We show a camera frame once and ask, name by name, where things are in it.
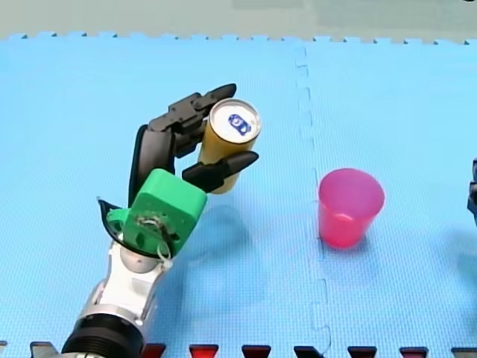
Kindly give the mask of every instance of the gray floor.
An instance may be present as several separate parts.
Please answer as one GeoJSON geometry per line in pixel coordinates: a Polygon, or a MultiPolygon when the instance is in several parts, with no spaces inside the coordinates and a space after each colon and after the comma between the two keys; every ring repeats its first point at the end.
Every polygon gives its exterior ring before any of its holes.
{"type": "Polygon", "coordinates": [[[477,37],[477,0],[0,1],[0,38],[39,31],[417,37],[461,43],[477,37]]]}

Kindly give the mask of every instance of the black robotic finger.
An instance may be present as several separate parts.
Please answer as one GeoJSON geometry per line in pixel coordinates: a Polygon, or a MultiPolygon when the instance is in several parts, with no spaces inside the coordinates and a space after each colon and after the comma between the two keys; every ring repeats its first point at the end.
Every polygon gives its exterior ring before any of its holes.
{"type": "Polygon", "coordinates": [[[258,159],[259,155],[254,151],[241,151],[214,164],[194,164],[182,172],[182,178],[204,192],[212,192],[224,185],[224,180],[229,176],[237,174],[258,159]]]}
{"type": "Polygon", "coordinates": [[[175,136],[172,132],[150,131],[147,125],[138,130],[129,178],[129,207],[154,169],[164,169],[175,174],[174,150],[175,136]]]}

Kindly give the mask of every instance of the can lid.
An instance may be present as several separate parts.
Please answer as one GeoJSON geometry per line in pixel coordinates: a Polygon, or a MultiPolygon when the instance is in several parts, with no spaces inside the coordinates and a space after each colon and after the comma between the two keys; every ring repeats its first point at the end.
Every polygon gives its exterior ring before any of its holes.
{"type": "Polygon", "coordinates": [[[210,110],[209,122],[223,140],[241,144],[257,138],[262,129],[258,112],[245,101],[226,98],[210,110]]]}

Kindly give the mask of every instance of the black object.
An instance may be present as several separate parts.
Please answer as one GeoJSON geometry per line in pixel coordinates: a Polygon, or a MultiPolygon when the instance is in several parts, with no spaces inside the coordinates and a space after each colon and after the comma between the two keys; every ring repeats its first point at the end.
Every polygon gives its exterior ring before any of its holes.
{"type": "Polygon", "coordinates": [[[61,351],[97,354],[104,358],[141,358],[142,334],[115,315],[97,314],[80,319],[61,351]]]}
{"type": "Polygon", "coordinates": [[[474,159],[472,165],[473,181],[469,185],[469,198],[467,200],[467,209],[474,215],[477,224],[477,159],[474,159]]]}
{"type": "Polygon", "coordinates": [[[182,178],[188,183],[212,192],[224,185],[224,179],[240,172],[253,164],[259,155],[253,151],[232,154],[215,164],[197,163],[182,172],[182,178]]]}

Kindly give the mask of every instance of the black cylindrical base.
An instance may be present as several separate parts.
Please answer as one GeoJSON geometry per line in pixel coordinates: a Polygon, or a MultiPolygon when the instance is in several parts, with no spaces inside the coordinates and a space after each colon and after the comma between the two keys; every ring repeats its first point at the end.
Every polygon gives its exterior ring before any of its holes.
{"type": "Polygon", "coordinates": [[[116,315],[96,314],[77,322],[61,353],[140,358],[143,347],[142,334],[130,322],[116,315]]]}

